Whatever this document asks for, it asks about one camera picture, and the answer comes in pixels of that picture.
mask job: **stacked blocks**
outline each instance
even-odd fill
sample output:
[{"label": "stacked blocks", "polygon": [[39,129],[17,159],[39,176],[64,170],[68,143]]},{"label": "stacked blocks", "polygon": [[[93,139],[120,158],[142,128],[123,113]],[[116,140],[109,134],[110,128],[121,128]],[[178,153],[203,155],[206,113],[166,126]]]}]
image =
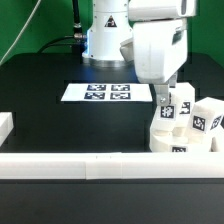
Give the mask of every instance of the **stacked blocks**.
[{"label": "stacked blocks", "polygon": [[205,98],[195,103],[194,88],[188,83],[178,83],[171,96],[171,104],[167,108],[172,108],[176,114],[164,118],[162,112],[167,114],[171,109],[157,107],[150,128],[152,152],[209,152],[211,148],[221,151],[224,130],[220,123],[224,102]]}]

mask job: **white block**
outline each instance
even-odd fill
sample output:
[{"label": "white block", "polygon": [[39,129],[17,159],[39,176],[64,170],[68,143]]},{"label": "white block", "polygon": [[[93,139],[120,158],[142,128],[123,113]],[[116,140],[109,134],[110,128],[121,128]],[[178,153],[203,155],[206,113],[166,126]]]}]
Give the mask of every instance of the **white block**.
[{"label": "white block", "polygon": [[171,103],[167,107],[157,106],[150,129],[173,131],[183,105],[180,88],[171,88]]},{"label": "white block", "polygon": [[210,152],[211,138],[207,138],[203,144],[189,143],[186,137],[175,137],[172,132],[169,135],[158,136],[156,132],[150,132],[150,149],[152,152]]},{"label": "white block", "polygon": [[223,119],[224,101],[205,98],[194,104],[185,136],[191,143],[203,143],[218,133]]},{"label": "white block", "polygon": [[187,82],[177,83],[176,88],[179,91],[179,96],[183,98],[183,105],[175,126],[186,127],[195,103],[195,89]]},{"label": "white block", "polygon": [[218,133],[212,139],[212,151],[213,152],[224,152],[224,129],[219,126]]},{"label": "white block", "polygon": [[173,132],[173,136],[183,137],[185,134],[185,131],[186,131],[186,127],[185,128],[175,127],[172,132]]},{"label": "white block", "polygon": [[115,158],[96,158],[86,161],[86,179],[120,179],[122,161]]},{"label": "white block", "polygon": [[12,113],[0,113],[0,146],[13,129]]}]

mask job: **black cable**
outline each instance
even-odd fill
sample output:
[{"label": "black cable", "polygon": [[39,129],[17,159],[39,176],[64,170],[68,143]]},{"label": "black cable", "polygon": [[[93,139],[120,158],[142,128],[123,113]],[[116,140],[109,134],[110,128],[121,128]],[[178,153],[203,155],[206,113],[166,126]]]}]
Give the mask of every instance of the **black cable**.
[{"label": "black cable", "polygon": [[74,36],[64,36],[64,37],[54,39],[54,40],[48,42],[47,44],[45,44],[43,47],[41,47],[40,50],[37,53],[42,53],[46,48],[48,48],[48,46],[50,46],[52,44],[55,44],[55,43],[57,43],[59,41],[62,41],[62,40],[69,40],[69,39],[74,39]]},{"label": "black cable", "polygon": [[74,15],[74,33],[82,33],[82,25],[79,16],[78,0],[72,0],[73,15]]},{"label": "black cable", "polygon": [[58,44],[49,44],[47,45],[45,48],[41,48],[41,51],[39,50],[38,53],[43,53],[44,50],[46,50],[49,47],[64,47],[64,46],[76,46],[76,45],[80,45],[77,43],[58,43]]}]

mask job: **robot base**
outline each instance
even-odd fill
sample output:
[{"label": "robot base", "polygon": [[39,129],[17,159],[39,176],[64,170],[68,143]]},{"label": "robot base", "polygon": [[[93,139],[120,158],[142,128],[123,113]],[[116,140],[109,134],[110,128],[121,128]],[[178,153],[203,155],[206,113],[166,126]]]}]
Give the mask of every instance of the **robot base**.
[{"label": "robot base", "polygon": [[103,67],[103,68],[120,68],[124,66],[133,65],[134,62],[126,62],[126,61],[107,61],[107,60],[97,60],[93,58],[85,58],[83,57],[83,63],[89,64],[92,66]]}]

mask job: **white cube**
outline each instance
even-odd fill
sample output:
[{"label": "white cube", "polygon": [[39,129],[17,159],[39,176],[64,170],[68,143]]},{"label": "white cube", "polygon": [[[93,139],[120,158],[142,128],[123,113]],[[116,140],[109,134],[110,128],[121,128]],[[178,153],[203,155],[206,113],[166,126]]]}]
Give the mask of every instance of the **white cube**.
[{"label": "white cube", "polygon": [[163,107],[157,106],[150,129],[173,131],[183,106],[181,88],[171,88],[171,103]]},{"label": "white cube", "polygon": [[12,113],[0,113],[0,146],[13,129]]},{"label": "white cube", "polygon": [[219,126],[218,133],[212,139],[212,151],[213,152],[224,152],[224,129]]},{"label": "white cube", "polygon": [[194,104],[185,136],[191,143],[203,143],[218,133],[223,119],[224,101],[205,98]]}]

